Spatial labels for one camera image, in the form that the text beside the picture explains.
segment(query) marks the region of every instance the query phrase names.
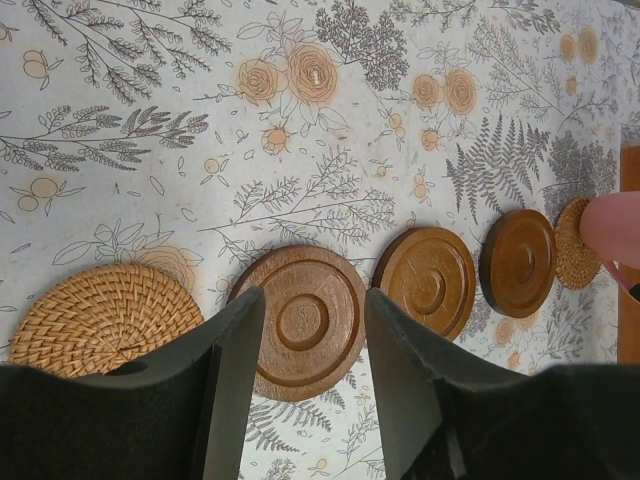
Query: small woven coaster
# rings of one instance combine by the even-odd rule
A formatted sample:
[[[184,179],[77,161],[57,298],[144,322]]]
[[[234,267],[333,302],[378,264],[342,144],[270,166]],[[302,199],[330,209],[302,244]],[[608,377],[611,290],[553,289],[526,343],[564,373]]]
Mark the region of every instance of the small woven coaster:
[[[140,265],[106,265],[38,299],[11,341],[9,361],[61,377],[106,373],[204,321],[173,278]]]
[[[573,199],[564,208],[556,224],[558,280],[570,290],[581,290],[591,283],[602,263],[580,238],[580,218],[589,205],[588,198]]]

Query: coaster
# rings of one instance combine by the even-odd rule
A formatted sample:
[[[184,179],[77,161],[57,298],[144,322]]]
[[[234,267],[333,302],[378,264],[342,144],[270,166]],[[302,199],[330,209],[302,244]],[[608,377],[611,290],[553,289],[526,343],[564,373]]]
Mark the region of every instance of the coaster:
[[[547,219],[514,210],[493,224],[480,255],[482,291],[493,309],[525,318],[544,303],[556,271],[556,242]]]
[[[251,265],[229,301],[251,286],[267,300],[255,392],[295,402],[338,383],[364,344],[365,287],[355,268],[324,248],[285,247]]]
[[[449,340],[469,320],[476,277],[469,249],[444,228],[414,228],[385,250],[373,276],[414,320]]]
[[[581,290],[589,285],[602,265],[595,252],[580,238],[580,219],[589,202],[585,197],[573,199],[564,207],[556,223],[556,275],[569,290]]]
[[[203,322],[173,278],[140,265],[106,265],[38,299],[11,341],[9,361],[61,377],[107,373]]]

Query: floral tablecloth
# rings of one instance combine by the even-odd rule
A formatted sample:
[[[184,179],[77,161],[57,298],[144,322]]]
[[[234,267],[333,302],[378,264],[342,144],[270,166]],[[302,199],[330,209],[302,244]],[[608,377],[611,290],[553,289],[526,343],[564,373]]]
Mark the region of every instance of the floral tablecloth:
[[[0,0],[0,354],[88,267],[174,275],[205,317],[270,249],[330,248],[370,281],[406,228],[477,260],[505,211],[553,222],[617,189],[640,130],[640,12],[575,0]],[[614,362],[617,289],[539,313],[478,288],[457,339],[535,373]],[[366,348],[295,404],[255,396],[241,478],[384,478]]]

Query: pink mug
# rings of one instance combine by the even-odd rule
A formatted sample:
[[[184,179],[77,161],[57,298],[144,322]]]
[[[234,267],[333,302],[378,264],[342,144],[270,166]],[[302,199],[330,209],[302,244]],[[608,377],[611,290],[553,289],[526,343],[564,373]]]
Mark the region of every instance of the pink mug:
[[[593,199],[580,219],[580,236],[620,288],[640,302],[640,284],[632,284],[613,263],[640,269],[640,192]]]

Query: wooden floor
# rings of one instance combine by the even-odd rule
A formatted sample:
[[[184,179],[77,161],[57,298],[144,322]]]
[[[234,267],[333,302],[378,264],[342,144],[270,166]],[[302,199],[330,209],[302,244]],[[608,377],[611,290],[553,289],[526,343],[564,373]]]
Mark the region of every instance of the wooden floor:
[[[622,150],[620,158],[620,191],[640,190],[640,146]],[[640,270],[621,266],[632,283],[640,283]],[[618,362],[640,363],[640,304],[629,295],[618,294]]]

